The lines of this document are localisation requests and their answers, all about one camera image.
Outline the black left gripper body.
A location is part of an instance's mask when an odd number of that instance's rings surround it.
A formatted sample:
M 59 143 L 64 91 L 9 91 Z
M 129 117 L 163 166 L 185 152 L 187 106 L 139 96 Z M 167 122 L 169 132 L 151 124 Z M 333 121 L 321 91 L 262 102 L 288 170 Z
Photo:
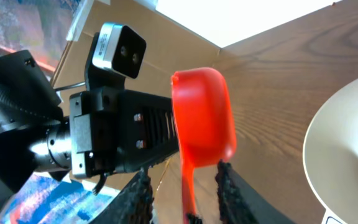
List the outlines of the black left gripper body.
M 125 173 L 119 153 L 119 95 L 101 87 L 70 97 L 71 170 L 77 179 Z

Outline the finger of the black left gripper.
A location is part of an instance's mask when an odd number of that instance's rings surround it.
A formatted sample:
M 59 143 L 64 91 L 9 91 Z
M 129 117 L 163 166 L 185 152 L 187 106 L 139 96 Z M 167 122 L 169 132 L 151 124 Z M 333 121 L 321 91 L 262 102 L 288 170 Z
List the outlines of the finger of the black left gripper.
M 178 152 L 172 99 L 125 90 L 118 98 L 116 172 L 130 173 Z

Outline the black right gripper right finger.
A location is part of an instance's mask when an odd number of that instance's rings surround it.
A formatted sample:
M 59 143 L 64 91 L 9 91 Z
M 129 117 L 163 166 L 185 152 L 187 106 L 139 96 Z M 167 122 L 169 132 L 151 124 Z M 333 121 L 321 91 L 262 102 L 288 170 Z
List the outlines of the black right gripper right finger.
M 259 195 L 228 162 L 219 161 L 218 184 L 220 220 L 230 224 L 289 224 L 292 221 Z

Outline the red plastic measuring scoop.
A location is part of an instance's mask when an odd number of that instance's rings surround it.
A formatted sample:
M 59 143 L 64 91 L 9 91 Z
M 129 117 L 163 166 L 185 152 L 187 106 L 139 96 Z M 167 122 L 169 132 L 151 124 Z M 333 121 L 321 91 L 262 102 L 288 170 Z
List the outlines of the red plastic measuring scoop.
M 195 169 L 228 161 L 237 149 L 225 78 L 211 67 L 175 72 L 172 107 L 180 152 L 183 221 L 189 223 L 196 216 Z

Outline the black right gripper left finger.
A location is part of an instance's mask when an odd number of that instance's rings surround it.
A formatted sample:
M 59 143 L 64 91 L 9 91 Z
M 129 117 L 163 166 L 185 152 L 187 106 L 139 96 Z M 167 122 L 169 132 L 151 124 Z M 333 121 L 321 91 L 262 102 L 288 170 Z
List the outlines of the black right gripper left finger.
M 91 224 L 149 224 L 153 221 L 153 189 L 148 170 L 141 169 Z

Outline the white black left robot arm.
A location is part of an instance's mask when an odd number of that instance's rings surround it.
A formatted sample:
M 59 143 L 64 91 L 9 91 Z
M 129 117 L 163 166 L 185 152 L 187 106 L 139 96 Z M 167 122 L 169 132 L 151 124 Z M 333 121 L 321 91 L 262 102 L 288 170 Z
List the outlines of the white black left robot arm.
M 147 223 L 153 193 L 148 169 L 178 151 L 169 98 L 128 90 L 125 76 L 88 60 L 85 91 L 65 116 L 56 91 L 30 52 L 0 57 L 0 213 L 34 172 L 55 180 L 133 173 L 97 221 Z

